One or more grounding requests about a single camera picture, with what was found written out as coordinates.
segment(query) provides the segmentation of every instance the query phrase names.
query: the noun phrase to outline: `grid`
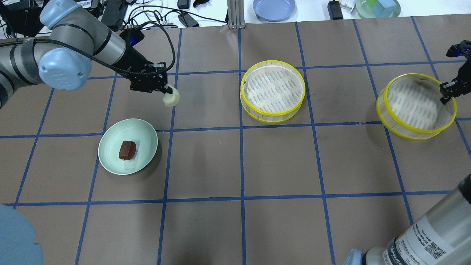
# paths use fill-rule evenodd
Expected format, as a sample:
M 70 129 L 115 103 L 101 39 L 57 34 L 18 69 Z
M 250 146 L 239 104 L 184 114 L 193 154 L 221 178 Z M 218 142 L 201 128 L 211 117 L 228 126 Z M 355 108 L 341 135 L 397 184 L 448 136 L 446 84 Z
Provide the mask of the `grid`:
M 106 115 L 105 115 L 105 121 L 103 124 L 103 130 L 101 132 L 95 132 L 95 133 L 65 133 L 65 134 L 42 134 L 42 128 L 44 125 L 45 118 L 48 113 L 49 106 L 51 104 L 51 100 L 54 94 L 54 90 L 50 91 L 49 94 L 49 99 L 47 102 L 47 105 L 44 109 L 42 119 L 40 126 L 37 130 L 36 134 L 25 134 L 25 135 L 4 135 L 0 136 L 0 139 L 15 139 L 15 138 L 32 138 L 34 139 L 34 144 L 32 146 L 31 153 L 29 155 L 29 159 L 26 163 L 26 167 L 24 170 L 24 174 L 20 183 L 19 190 L 16 195 L 15 202 L 7 202 L 6 205 L 12 206 L 13 208 L 17 207 L 23 207 L 23 206 L 68 206 L 68 205 L 82 205 L 86 206 L 85 210 L 85 216 L 83 218 L 83 225 L 81 228 L 81 234 L 80 234 L 80 240 L 78 243 L 78 249 L 76 253 L 76 259 L 75 259 L 75 264 L 79 264 L 79 260 L 81 258 L 81 249 L 82 249 L 82 244 L 84 240 L 84 235 L 87 229 L 87 221 L 89 217 L 89 211 L 90 211 L 90 206 L 93 205 L 124 205 L 124 204 L 162 204 L 162 214 L 161 214 L 161 222 L 160 222 L 160 232 L 159 232 L 159 245 L 157 251 L 157 264 L 163 264 L 162 262 L 162 249 L 163 249 L 163 244 L 164 244 L 164 231 L 165 227 L 167 225 L 166 223 L 166 212 L 167 212 L 167 205 L 172 204 L 172 203 L 187 203 L 187 202 L 215 202 L 215 201 L 236 201 L 240 202 L 240 207 L 241 207 L 241 216 L 240 216 L 240 226 L 241 226 L 241 232 L 242 232 L 242 263 L 245 265 L 247 264 L 247 250 L 246 250 L 246 208 L 245 208 L 245 203 L 246 201 L 254 201 L 254 200 L 281 200 L 281 199 L 321 199 L 322 200 L 322 206 L 324 210 L 324 216 L 325 216 L 325 229 L 326 229 L 326 234 L 327 234 L 327 239 L 328 239 L 328 248 L 330 250 L 330 258 L 332 264 L 339 264 L 339 260 L 341 260 L 343 257 L 337 257 L 335 256 L 334 253 L 334 243 L 333 243 L 333 236 L 332 236 L 332 227 L 331 227 L 331 220 L 329 218 L 329 207 L 327 203 L 328 198 L 358 198 L 358 197 L 388 197 L 388 196 L 401 196 L 404 201 L 405 209 L 406 209 L 406 214 L 408 217 L 408 221 L 410 224 L 413 224 L 413 216 L 411 213 L 411 208 L 409 206 L 408 202 L 408 196 L 412 195 L 440 195 L 440 194 L 448 194 L 449 190 L 418 190 L 418 191 L 406 191 L 401 175 L 401 170 L 398 164 L 398 160 L 396 157 L 396 152 L 395 152 L 395 147 L 393 144 L 393 141 L 391 140 L 391 135 L 390 132 L 384 128 L 384 133 L 387 138 L 387 143 L 390 149 L 390 154 L 392 156 L 394 168 L 397 174 L 397 179 L 398 183 L 400 186 L 400 191 L 399 192 L 370 192 L 370 193 L 328 193 L 325 190 L 325 183 L 324 183 L 324 175 L 323 175 L 323 167 L 321 164 L 321 160 L 323 159 L 322 152 L 319 151 L 319 141 L 318 141 L 318 132 L 319 128 L 324 127 L 324 126 L 349 126 L 349 125 L 373 125 L 373 124 L 381 124 L 380 121 L 373 120 L 373 121 L 367 121 L 367 122 L 357 122 L 357 121 L 352 121 L 352 122 L 328 122 L 328 123 L 317 123 L 315 122 L 315 116 L 313 114 L 313 104 L 311 101 L 311 93 L 309 91 L 309 77 L 307 70 L 309 69 L 329 69 L 329 68 L 347 68 L 347 67 L 366 67 L 367 73 L 371 82 L 371 86 L 373 88 L 373 92 L 375 97 L 378 96 L 378 91 L 375 86 L 375 81 L 373 78 L 372 70 L 370 67 L 372 66 L 405 66 L 405 65 L 430 65 L 430 67 L 433 70 L 433 74 L 435 78 L 439 79 L 439 75 L 435 69 L 435 65 L 438 64 L 462 64 L 464 60 L 432 60 L 430 57 L 430 54 L 427 50 L 427 47 L 425 45 L 425 42 L 422 38 L 421 32 L 419 31 L 419 28 L 416 23 L 416 19 L 414 17 L 407 18 L 410 19 L 413 27 L 417 33 L 417 36 L 420 40 L 420 43 L 422 45 L 422 49 L 425 52 L 427 61 L 417 61 L 417 62 L 391 62 L 391 63 L 369 63 L 368 62 L 368 57 L 365 52 L 365 47 L 364 43 L 362 42 L 362 36 L 361 33 L 358 29 L 357 21 L 356 20 L 351 20 L 351 23 L 354 26 L 355 29 L 355 34 L 357 36 L 358 43 L 361 48 L 362 56 L 364 59 L 364 63 L 361 64 L 350 64 L 350 65 L 326 65 L 326 66 L 307 66 L 306 65 L 306 60 L 305 60 L 305 54 L 303 52 L 303 44 L 301 41 L 301 34 L 300 34 L 300 29 L 299 29 L 299 24 L 294 23 L 294 28 L 296 31 L 296 36 L 297 36 L 297 41 L 299 44 L 299 51 L 300 51 L 300 57 L 301 57 L 301 62 L 302 66 L 297 67 L 298 70 L 302 71 L 302 74 L 304 76 L 305 82 L 306 82 L 306 90 L 307 90 L 307 105 L 309 109 L 309 118 L 310 118 L 310 123 L 301 123 L 301 124 L 276 124 L 276 125 L 244 125 L 243 124 L 243 108 L 242 105 L 239 103 L 239 126 L 227 126 L 227 127 L 205 127 L 205 128 L 174 128 L 175 125 L 175 110 L 176 108 L 173 107 L 172 113 L 171 113 L 171 125 L 170 129 L 164 129 L 164 130 L 157 130 L 158 133 L 168 133 L 169 134 L 169 144 L 168 144 L 168 150 L 166 153 L 163 155 L 166 155 L 167 160 L 166 160 L 166 173 L 165 173 L 165 184 L 164 184 L 164 191 L 163 191 L 163 199 L 146 199 L 146 200 L 92 200 L 92 195 L 94 191 L 94 186 L 95 186 L 95 179 L 97 176 L 97 171 L 99 168 L 99 161 L 98 157 L 96 158 L 95 161 L 95 167 L 93 171 L 93 177 L 91 180 L 91 185 L 89 189 L 89 195 L 88 195 L 88 200 L 86 201 L 52 201 L 52 202 L 19 202 L 19 199 L 21 197 L 24 183 L 27 179 L 28 176 L 28 170 L 31 164 L 31 160 L 34 156 L 35 149 L 38 143 L 38 140 L 40 138 L 53 138 L 53 137 L 90 137 L 90 136 L 101 136 L 105 133 L 106 128 L 108 126 L 108 117 L 110 114 L 110 109 L 112 106 L 112 100 L 113 100 L 113 95 L 114 95 L 114 89 L 117 80 L 122 78 L 121 76 L 118 76 L 115 74 L 114 76 L 99 76 L 99 77 L 91 77 L 89 79 L 112 79 L 113 84 L 111 87 L 111 93 L 109 96 L 108 104 L 107 104 L 107 109 L 106 109 Z M 175 87 L 178 87 L 178 82 L 179 82 L 179 77 L 184 76 L 184 75 L 203 75 L 203 74 L 223 74 L 223 73 L 238 73 L 238 81 L 239 84 L 242 79 L 242 74 L 246 71 L 246 69 L 243 69 L 243 47 L 242 47 L 242 33 L 241 30 L 239 29 L 237 32 L 237 53 L 238 53 L 238 69 L 235 70 L 221 70 L 221 71 L 204 71 L 204 72 L 180 72 L 180 52 L 181 52 L 181 44 L 182 44 L 182 35 L 185 32 L 185 30 L 179 29 L 179 41 L 178 41 L 178 53 L 177 53 L 177 58 L 176 58 L 176 67 L 175 67 L 175 73 L 169 73 L 169 76 L 174 76 L 175 78 Z M 466 138 L 466 132 L 463 130 L 463 123 L 471 121 L 471 117 L 460 117 L 456 118 L 455 120 L 455 126 L 457 127 L 459 134 L 463 140 L 463 145 L 465 146 L 469 157 L 471 157 L 471 149 L 469 146 L 469 140 Z M 316 163 L 317 163 L 317 169 L 318 169 L 318 175 L 319 175 L 319 183 L 320 183 L 320 193 L 319 194 L 305 194 L 305 195 L 268 195 L 268 196 L 246 196 L 245 195 L 245 184 L 244 184 L 244 132 L 247 130 L 252 130 L 252 129 L 266 129 L 266 128 L 294 128 L 294 127 L 307 127 L 312 129 L 312 134 L 313 134 L 313 143 L 314 143 L 314 148 L 315 148 L 315 153 L 316 153 Z M 169 174 L 171 170 L 171 154 L 172 154 L 172 142 L 173 142 L 173 137 L 174 133 L 178 132 L 197 132 L 197 131 L 226 131 L 226 130 L 238 130 L 239 131 L 239 137 L 240 137 L 240 186 L 241 186 L 241 191 L 240 191 L 240 196 L 232 196 L 232 197 L 209 197 L 209 198 L 184 198 L 184 199 L 171 199 L 168 198 L 168 190 L 169 190 Z

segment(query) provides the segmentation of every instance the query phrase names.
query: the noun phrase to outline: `table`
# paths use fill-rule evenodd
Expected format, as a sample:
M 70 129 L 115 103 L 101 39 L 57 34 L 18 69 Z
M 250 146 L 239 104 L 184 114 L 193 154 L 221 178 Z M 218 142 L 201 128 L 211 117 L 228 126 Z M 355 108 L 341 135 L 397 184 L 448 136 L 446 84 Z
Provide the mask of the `table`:
M 385 246 L 471 173 L 469 96 L 426 141 L 391 134 L 374 109 L 398 75 L 455 77 L 463 60 L 445 53 L 469 38 L 456 25 L 470 22 L 171 29 L 174 108 L 96 64 L 78 91 L 38 85 L 10 99 L 0 111 L 0 202 L 32 222 L 48 265 L 340 265 L 352 248 Z M 136 49 L 169 61 L 163 34 L 145 35 Z M 256 122 L 239 103 L 242 75 L 265 59 L 292 64 L 308 86 L 283 124 Z M 97 147 L 126 118 L 152 124 L 159 147 L 144 170 L 117 176 Z

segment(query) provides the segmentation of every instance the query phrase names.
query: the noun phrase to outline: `chocolate piece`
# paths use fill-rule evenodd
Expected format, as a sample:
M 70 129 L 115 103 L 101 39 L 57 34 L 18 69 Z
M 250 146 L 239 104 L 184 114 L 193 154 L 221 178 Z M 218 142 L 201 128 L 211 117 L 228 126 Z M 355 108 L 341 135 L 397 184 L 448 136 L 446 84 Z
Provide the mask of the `chocolate piece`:
M 136 153 L 136 144 L 133 141 L 123 141 L 119 150 L 119 159 L 131 160 Z

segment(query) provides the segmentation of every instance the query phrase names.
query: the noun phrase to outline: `blue tape line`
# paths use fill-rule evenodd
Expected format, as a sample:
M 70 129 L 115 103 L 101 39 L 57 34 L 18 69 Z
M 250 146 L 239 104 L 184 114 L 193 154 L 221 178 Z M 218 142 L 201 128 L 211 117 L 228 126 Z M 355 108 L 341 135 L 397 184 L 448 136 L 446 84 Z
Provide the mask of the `blue tape line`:
M 368 69 L 368 75 L 370 77 L 370 82 L 371 82 L 371 86 L 372 86 L 373 91 L 374 91 L 374 95 L 375 95 L 376 98 L 378 98 L 378 91 L 376 91 L 376 86 L 374 84 L 373 76 L 371 75 L 370 66 L 368 64 L 368 58 L 366 57 L 365 49 L 364 49 L 363 43 L 361 41 L 361 36 L 360 36 L 360 32 L 358 31 L 357 23 L 356 23 L 355 19 L 352 19 L 352 22 L 353 22 L 353 26 L 355 28 L 355 32 L 357 33 L 358 41 L 360 43 L 361 52 L 363 53 L 363 58 L 365 59 L 366 68 Z M 386 129 L 386 127 L 384 128 L 384 131 L 386 133 L 386 138 L 388 139 L 389 149 L 391 151 L 392 160 L 394 162 L 394 167 L 396 169 L 396 175 L 398 176 L 399 186 L 401 187 L 401 193 L 402 193 L 402 197 L 404 199 L 404 205 L 406 206 L 407 216 L 409 217 L 410 224 L 413 225 L 414 220 L 412 218 L 412 213 L 411 213 L 411 210 L 410 210 L 410 207 L 409 207 L 409 201 L 407 200 L 407 196 L 405 194 L 406 190 L 404 189 L 404 184 L 402 182 L 402 176 L 401 176 L 401 172 L 399 170 L 399 165 L 398 165 L 398 161 L 396 159 L 396 154 L 394 152 L 394 147 L 392 146 L 391 137 L 390 137 L 389 131 L 388 131 L 388 129 Z
M 77 254 L 75 254 L 75 263 L 74 263 L 75 265 L 79 264 L 80 252 L 82 250 L 82 244 L 83 244 L 83 236 L 85 234 L 85 228 L 87 226 L 89 211 L 90 211 L 90 204 L 87 204 L 87 208 L 85 209 L 85 217 L 83 218 L 82 230 L 80 232 L 79 246 L 77 247 Z
M 406 191 L 406 195 L 434 195 L 449 194 L 451 190 L 431 190 L 431 191 Z
M 355 64 L 355 65 L 334 65 L 334 66 L 307 66 L 306 69 L 345 68 L 345 67 L 362 67 L 362 66 L 366 66 L 366 65 Z
M 28 162 L 26 163 L 26 168 L 24 169 L 23 177 L 20 182 L 20 188 L 18 189 L 18 193 L 16 194 L 15 205 L 13 206 L 13 209 L 16 209 L 18 205 L 18 201 L 20 200 L 21 192 L 23 191 L 24 182 L 26 181 L 26 176 L 28 175 L 29 166 L 31 164 L 31 159 L 34 154 L 34 150 L 36 149 L 36 144 L 38 143 L 38 139 L 39 139 L 38 136 L 41 134 L 42 126 L 44 125 L 44 120 L 46 119 L 46 115 L 48 113 L 53 94 L 54 94 L 54 89 L 52 88 L 51 93 L 49 94 L 48 102 L 46 104 L 46 107 L 44 108 L 44 113 L 42 114 L 41 123 L 39 124 L 38 132 L 36 133 L 36 138 L 34 139 L 34 144 L 32 145 Z
M 406 191 L 410 195 L 435 195 L 448 194 L 450 190 L 424 190 L 424 191 Z M 306 194 L 306 195 L 267 195 L 267 196 L 245 196 L 245 197 L 209 197 L 209 198 L 183 198 L 166 199 L 166 203 L 185 203 L 185 202 L 212 202 L 212 201 L 237 201 L 237 200 L 275 200 L 275 199 L 322 199 L 326 198 L 357 198 L 357 197 L 387 197 L 401 196 L 402 192 L 376 192 L 376 193 L 343 193 L 343 194 Z M 21 206 L 63 206 L 63 205 L 118 205 L 118 204 L 149 204 L 163 203 L 163 199 L 142 199 L 142 200 L 110 200 L 110 201 L 61 201 L 61 202 L 20 202 Z M 7 206 L 13 206 L 14 203 L 3 203 Z
M 362 122 L 361 124 L 382 124 L 381 121 Z
M 110 114 L 111 102 L 113 101 L 114 87 L 116 85 L 117 76 L 118 76 L 118 74 L 115 73 L 114 78 L 113 78 L 113 84 L 111 86 L 110 97 L 108 99 L 108 107 L 106 108 L 105 121 L 103 122 L 102 134 L 104 134 L 105 131 L 106 131 L 106 125 L 108 123 L 108 116 Z M 90 212 L 90 202 L 91 202 L 91 199 L 92 199 L 92 196 L 93 196 L 93 189 L 95 187 L 95 180 L 97 178 L 97 171 L 98 171 L 99 161 L 100 160 L 99 160 L 98 155 L 97 155 L 97 159 L 95 161 L 95 168 L 93 169 L 93 175 L 92 175 L 91 184 L 90 184 L 89 197 L 88 197 L 88 200 L 87 200 L 87 208 L 85 209 L 85 216 L 83 218 L 83 224 L 82 224 L 82 230 L 81 230 L 81 233 L 80 233 L 79 245 L 77 247 L 77 254 L 75 255 L 75 265 L 78 265 L 79 260 L 80 260 L 80 253 L 81 253 L 81 250 L 82 250 L 83 237 L 85 236 L 85 229 L 87 228 L 88 214 Z
M 306 63 L 304 60 L 304 51 L 302 49 L 301 35 L 299 33 L 298 22 L 294 22 L 294 26 L 296 27 L 296 35 L 298 36 L 298 44 L 299 44 L 299 50 L 301 53 L 301 61 L 302 61 L 302 70 L 304 73 L 304 82 L 306 83 L 306 95 L 307 95 L 308 106 L 309 106 L 309 115 L 311 118 L 312 135 L 314 138 L 314 148 L 316 150 L 317 170 L 319 172 L 319 182 L 320 182 L 321 192 L 322 192 L 322 204 L 324 206 L 325 227 L 327 230 L 327 238 L 329 240 L 330 258 L 331 258 L 332 264 L 335 265 L 335 254 L 334 254 L 334 249 L 333 249 L 332 233 L 331 233 L 331 228 L 330 228 L 329 210 L 327 208 L 327 198 L 325 196 L 324 178 L 322 176 L 319 146 L 317 144 L 316 124 L 314 122 L 314 115 L 312 113 L 311 97 L 309 93 L 308 74 L 306 72 Z
M 419 37 L 420 43 L 422 44 L 423 51 L 425 51 L 425 55 L 427 56 L 427 60 L 429 61 L 430 67 L 432 67 L 433 74 L 435 75 L 435 78 L 438 80 L 439 75 L 437 74 L 437 71 L 435 70 L 435 66 L 433 66 L 432 60 L 430 59 L 429 52 L 427 51 L 427 47 L 425 47 L 425 43 L 423 42 L 422 36 L 420 35 L 419 28 L 417 27 L 417 23 L 415 22 L 414 17 L 411 17 L 412 19 L 412 24 L 414 24 L 415 31 L 417 32 L 417 36 Z
M 84 137 L 84 136 L 97 136 L 103 135 L 101 132 L 94 133 L 66 133 L 66 134 L 40 134 L 40 135 L 5 135 L 0 136 L 0 139 L 12 139 L 12 138 L 47 138 L 47 137 Z
M 312 195 L 272 195 L 272 196 L 248 196 L 245 200 L 269 200 L 269 199 L 322 199 L 322 194 Z
M 226 74 L 226 73 L 239 73 L 239 70 L 188 72 L 188 73 L 179 73 L 179 75 L 207 75 L 207 74 Z
M 355 32 L 357 33 L 358 42 L 360 43 L 361 53 L 363 54 L 363 58 L 365 59 L 366 70 L 368 71 L 368 76 L 370 77 L 371 86 L 373 87 L 374 97 L 378 98 L 378 91 L 376 90 L 376 86 L 373 81 L 373 75 L 371 74 L 371 69 L 368 63 L 368 58 L 366 57 L 365 48 L 363 47 L 363 43 L 361 41 L 360 31 L 358 31 L 358 27 L 357 27 L 357 23 L 355 19 L 352 19 L 352 22 L 355 28 Z
M 271 125 L 251 125 L 242 126 L 244 129 L 260 129 L 260 128 L 289 128 L 289 127 L 309 127 L 312 124 L 271 124 Z
M 63 206 L 63 205 L 87 205 L 86 201 L 59 201 L 59 202 L 20 202 L 21 206 Z
M 344 194 L 326 194 L 326 196 L 327 198 L 386 197 L 386 196 L 402 196 L 402 192 L 344 193 Z
M 36 138 L 37 135 L 4 135 L 0 139 L 13 139 L 13 138 Z
M 342 126 L 342 125 L 358 125 L 359 122 L 344 122 L 344 123 L 314 123 L 314 126 Z
M 239 83 L 242 83 L 242 34 L 237 30 L 237 46 L 239 56 Z M 241 196 L 241 231 L 242 231 L 242 264 L 247 265 L 246 234 L 245 234 L 245 184 L 244 184 L 244 123 L 242 117 L 242 103 L 239 100 L 239 141 L 240 141 L 240 196 Z
M 238 130 L 239 127 L 209 127 L 209 128 L 191 128 L 191 129 L 173 129 L 174 132 L 199 132 L 199 131 L 220 131 L 220 130 Z
M 39 138 L 49 137 L 87 137 L 87 136 L 101 136 L 103 132 L 92 132 L 92 133 L 65 133 L 65 134 L 41 134 Z
M 460 131 L 460 135 L 461 135 L 461 138 L 463 139 L 464 145 L 466 146 L 466 150 L 468 151 L 468 155 L 471 157 L 471 148 L 468 141 L 466 140 L 466 136 L 464 136 L 463 129 L 461 128 L 461 125 L 458 121 L 455 121 L 455 122 L 456 122 L 456 126 L 458 126 L 458 130 Z
M 389 134 L 388 129 L 384 127 L 384 131 L 386 132 L 386 137 L 388 138 L 389 149 L 391 150 L 392 160 L 394 162 L 394 167 L 396 169 L 396 174 L 398 175 L 399 186 L 401 187 L 401 192 L 404 198 L 404 204 L 406 206 L 407 216 L 409 217 L 409 222 L 411 225 L 414 224 L 414 219 L 412 218 L 412 212 L 409 206 L 409 201 L 406 196 L 406 190 L 404 188 L 404 183 L 402 182 L 401 171 L 399 170 L 398 160 L 396 158 L 396 153 L 394 152 L 394 147 L 392 146 L 391 136 Z
M 177 52 L 177 59 L 175 63 L 175 87 L 178 87 L 178 76 L 179 76 L 179 67 L 180 67 L 180 51 L 181 51 L 181 36 L 182 36 L 182 29 L 179 32 L 179 40 L 178 40 L 178 52 Z M 162 262 L 162 245 L 163 245 L 163 231 L 165 225 L 165 213 L 167 212 L 167 194 L 169 190 L 169 175 L 170 175 L 170 160 L 171 160 L 171 153 L 172 153 L 172 142 L 173 142 L 173 128 L 175 125 L 175 109 L 176 107 L 172 107 L 172 119 L 170 123 L 170 137 L 169 137 L 169 150 L 167 153 L 167 168 L 165 172 L 165 185 L 163 189 L 163 203 L 162 203 L 162 216 L 160 219 L 160 234 L 159 234 L 159 246 L 157 249 L 157 265 L 160 265 Z
M 163 203 L 163 199 L 91 201 L 90 205 L 148 204 L 148 203 Z
M 466 60 L 454 60 L 454 61 L 432 61 L 433 64 L 453 64 L 453 63 L 465 63 Z
M 118 76 L 118 74 L 115 73 L 114 74 L 114 79 L 113 79 L 113 84 L 111 86 L 110 99 L 108 100 L 108 107 L 106 108 L 105 122 L 103 124 L 103 133 L 106 132 L 106 125 L 108 124 L 108 116 L 110 115 L 111 102 L 113 101 L 114 86 L 116 85 L 116 77 L 117 76 Z
M 429 62 L 412 62 L 412 63 L 381 63 L 369 64 L 369 66 L 410 66 L 410 65 L 427 65 Z

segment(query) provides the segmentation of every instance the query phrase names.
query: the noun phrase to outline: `light green plate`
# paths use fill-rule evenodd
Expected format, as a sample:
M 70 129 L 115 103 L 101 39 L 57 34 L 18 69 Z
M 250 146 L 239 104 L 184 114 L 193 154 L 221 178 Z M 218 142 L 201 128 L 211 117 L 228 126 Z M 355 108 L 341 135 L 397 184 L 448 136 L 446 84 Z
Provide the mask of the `light green plate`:
M 399 14 L 401 13 L 401 5 L 399 5 L 399 2 L 397 0 L 394 0 L 394 1 L 396 2 L 397 5 L 389 17 L 398 17 Z M 373 11 L 371 11 L 371 8 L 366 4 L 366 0 L 357 0 L 356 7 L 357 7 L 358 14 L 360 15 L 360 17 L 376 18 Z

